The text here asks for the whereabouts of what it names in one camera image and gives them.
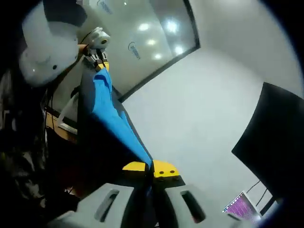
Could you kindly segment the person's left hand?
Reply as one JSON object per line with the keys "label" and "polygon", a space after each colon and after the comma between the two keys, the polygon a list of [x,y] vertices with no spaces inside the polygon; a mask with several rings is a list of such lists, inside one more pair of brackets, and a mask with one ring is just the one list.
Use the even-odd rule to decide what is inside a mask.
{"label": "person's left hand", "polygon": [[86,44],[78,44],[78,56],[88,56],[88,45]]}

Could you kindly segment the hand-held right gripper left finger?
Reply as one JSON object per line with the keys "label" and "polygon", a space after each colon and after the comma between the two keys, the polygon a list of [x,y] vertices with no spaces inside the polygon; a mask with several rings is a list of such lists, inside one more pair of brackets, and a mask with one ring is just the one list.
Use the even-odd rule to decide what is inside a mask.
{"label": "hand-held right gripper left finger", "polygon": [[131,162],[105,183],[47,224],[49,228],[142,228],[151,181],[150,165]]}

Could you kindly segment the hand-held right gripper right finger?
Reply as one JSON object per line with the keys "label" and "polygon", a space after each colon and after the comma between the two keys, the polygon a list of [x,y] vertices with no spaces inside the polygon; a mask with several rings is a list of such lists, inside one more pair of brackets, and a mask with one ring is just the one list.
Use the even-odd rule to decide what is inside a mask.
{"label": "hand-held right gripper right finger", "polygon": [[161,228],[252,228],[239,216],[222,213],[198,187],[186,184],[177,168],[152,162],[152,198]]}

